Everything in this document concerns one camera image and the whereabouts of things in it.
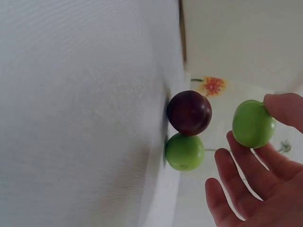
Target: green plum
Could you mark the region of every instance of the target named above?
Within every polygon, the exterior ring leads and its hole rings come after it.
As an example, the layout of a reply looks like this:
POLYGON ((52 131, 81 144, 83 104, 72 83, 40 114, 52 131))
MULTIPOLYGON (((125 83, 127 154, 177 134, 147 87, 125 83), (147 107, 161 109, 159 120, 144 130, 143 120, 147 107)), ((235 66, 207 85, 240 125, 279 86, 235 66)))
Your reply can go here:
POLYGON ((236 141, 247 148, 260 148, 269 143, 276 129, 276 120, 264 103, 247 100, 241 103, 233 117, 232 133, 236 141))
POLYGON ((167 142, 165 156, 170 166, 179 171, 196 169, 203 161, 205 148, 198 136, 177 133, 167 142))

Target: green stem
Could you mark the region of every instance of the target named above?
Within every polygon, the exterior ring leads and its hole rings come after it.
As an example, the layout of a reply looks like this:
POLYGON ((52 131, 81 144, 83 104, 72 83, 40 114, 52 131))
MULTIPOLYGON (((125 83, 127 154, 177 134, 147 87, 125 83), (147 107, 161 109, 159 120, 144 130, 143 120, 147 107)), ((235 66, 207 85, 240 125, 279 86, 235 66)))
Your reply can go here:
POLYGON ((190 81, 203 82, 202 79, 191 79, 190 81))
POLYGON ((216 151, 216 149, 205 149, 205 151, 216 151))

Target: fingernail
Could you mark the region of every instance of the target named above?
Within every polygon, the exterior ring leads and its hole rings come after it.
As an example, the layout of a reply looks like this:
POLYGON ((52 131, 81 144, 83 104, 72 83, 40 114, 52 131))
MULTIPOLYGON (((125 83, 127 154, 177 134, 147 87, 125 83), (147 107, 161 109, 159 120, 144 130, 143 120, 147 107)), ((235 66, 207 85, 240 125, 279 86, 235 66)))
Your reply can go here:
POLYGON ((277 95, 273 95, 273 94, 267 94, 264 96, 264 102, 270 101, 273 97, 275 97, 277 95))

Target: finger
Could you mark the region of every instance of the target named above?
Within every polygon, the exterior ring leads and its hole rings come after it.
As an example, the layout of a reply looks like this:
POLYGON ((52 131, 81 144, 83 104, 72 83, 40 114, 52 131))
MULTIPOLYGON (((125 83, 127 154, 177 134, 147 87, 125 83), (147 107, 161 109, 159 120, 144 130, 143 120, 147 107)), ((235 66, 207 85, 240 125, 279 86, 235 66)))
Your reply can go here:
POLYGON ((215 153, 215 160, 220 178, 234 207, 245 219, 252 217, 262 201, 258 200, 250 193, 242 181, 236 164, 228 150, 217 150, 215 153))
POLYGON ((291 180, 303 170, 302 164, 279 154, 271 144, 255 149, 255 152, 269 170, 283 181, 291 180))
POLYGON ((303 97, 293 93, 266 95, 264 104, 271 116, 303 133, 303 97))
POLYGON ((282 182, 259 162, 249 148, 240 145, 231 131, 227 133, 227 140, 252 190, 263 200, 271 197, 282 182))
POLYGON ((220 183, 210 178, 205 183, 207 206, 218 227, 236 227, 242 223, 228 205, 220 183))

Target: textured white surface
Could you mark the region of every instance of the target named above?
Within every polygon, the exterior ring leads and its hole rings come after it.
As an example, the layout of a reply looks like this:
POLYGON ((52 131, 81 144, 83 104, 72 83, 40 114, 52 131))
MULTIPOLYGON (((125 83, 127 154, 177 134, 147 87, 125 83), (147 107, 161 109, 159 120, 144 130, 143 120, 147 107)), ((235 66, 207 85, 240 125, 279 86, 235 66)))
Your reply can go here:
POLYGON ((185 0, 187 70, 278 92, 303 83, 303 1, 185 0))
POLYGON ((0 31, 0 226, 168 227, 177 1, 5 0, 0 31))

